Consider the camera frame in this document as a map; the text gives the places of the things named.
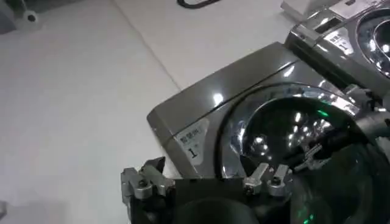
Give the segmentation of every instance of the white object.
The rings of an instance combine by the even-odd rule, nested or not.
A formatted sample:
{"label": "white object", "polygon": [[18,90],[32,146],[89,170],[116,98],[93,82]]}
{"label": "white object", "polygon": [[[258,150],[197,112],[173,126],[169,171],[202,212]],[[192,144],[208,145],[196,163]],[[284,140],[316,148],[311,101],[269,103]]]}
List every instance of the white object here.
{"label": "white object", "polygon": [[42,27],[42,20],[35,11],[25,10],[22,19],[16,21],[16,27],[18,30],[35,31],[40,30]]}
{"label": "white object", "polygon": [[315,11],[336,4],[340,0],[284,0],[281,8],[297,21],[303,21]]}

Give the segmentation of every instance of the washing machine control panel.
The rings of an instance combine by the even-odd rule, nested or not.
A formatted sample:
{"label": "washing machine control panel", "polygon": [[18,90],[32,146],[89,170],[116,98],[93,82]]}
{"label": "washing machine control panel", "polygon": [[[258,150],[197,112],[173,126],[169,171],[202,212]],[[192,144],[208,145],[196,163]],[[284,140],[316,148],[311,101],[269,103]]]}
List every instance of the washing machine control panel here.
{"label": "washing machine control panel", "polygon": [[352,18],[382,0],[342,0],[329,9],[345,19]]}

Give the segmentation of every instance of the white table surface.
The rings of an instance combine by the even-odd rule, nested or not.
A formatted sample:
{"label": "white table surface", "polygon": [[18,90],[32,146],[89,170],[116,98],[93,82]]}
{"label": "white table surface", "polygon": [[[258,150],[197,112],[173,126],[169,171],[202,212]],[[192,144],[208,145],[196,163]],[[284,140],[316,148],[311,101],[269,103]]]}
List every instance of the white table surface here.
{"label": "white table surface", "polygon": [[181,88],[275,41],[294,22],[282,0],[222,0],[189,10],[176,0],[115,0]]}
{"label": "white table surface", "polygon": [[127,223],[120,173],[162,155],[146,115],[178,88],[110,1],[41,20],[0,36],[0,223]]}

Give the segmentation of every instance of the black cable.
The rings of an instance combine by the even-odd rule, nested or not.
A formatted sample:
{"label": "black cable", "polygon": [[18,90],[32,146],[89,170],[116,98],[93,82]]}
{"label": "black cable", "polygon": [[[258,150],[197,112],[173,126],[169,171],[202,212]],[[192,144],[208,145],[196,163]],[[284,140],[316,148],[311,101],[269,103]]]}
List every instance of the black cable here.
{"label": "black cable", "polygon": [[198,4],[189,4],[185,0],[177,0],[177,3],[186,9],[200,9],[202,7],[208,6],[212,3],[219,2],[220,0],[206,0]]}

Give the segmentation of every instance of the screw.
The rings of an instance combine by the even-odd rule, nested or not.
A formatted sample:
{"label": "screw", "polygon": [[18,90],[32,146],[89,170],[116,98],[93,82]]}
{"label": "screw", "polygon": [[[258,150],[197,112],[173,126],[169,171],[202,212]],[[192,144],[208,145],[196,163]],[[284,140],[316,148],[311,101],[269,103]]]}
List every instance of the screw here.
{"label": "screw", "polygon": [[244,188],[244,192],[245,192],[245,194],[246,194],[247,196],[250,196],[250,195],[253,195],[255,191],[254,191],[253,187],[246,186],[246,187]]}
{"label": "screw", "polygon": [[282,180],[279,177],[273,177],[271,184],[272,185],[280,185],[282,183]]}
{"label": "screw", "polygon": [[138,182],[138,187],[146,187],[147,186],[147,182],[145,180],[140,180]]}

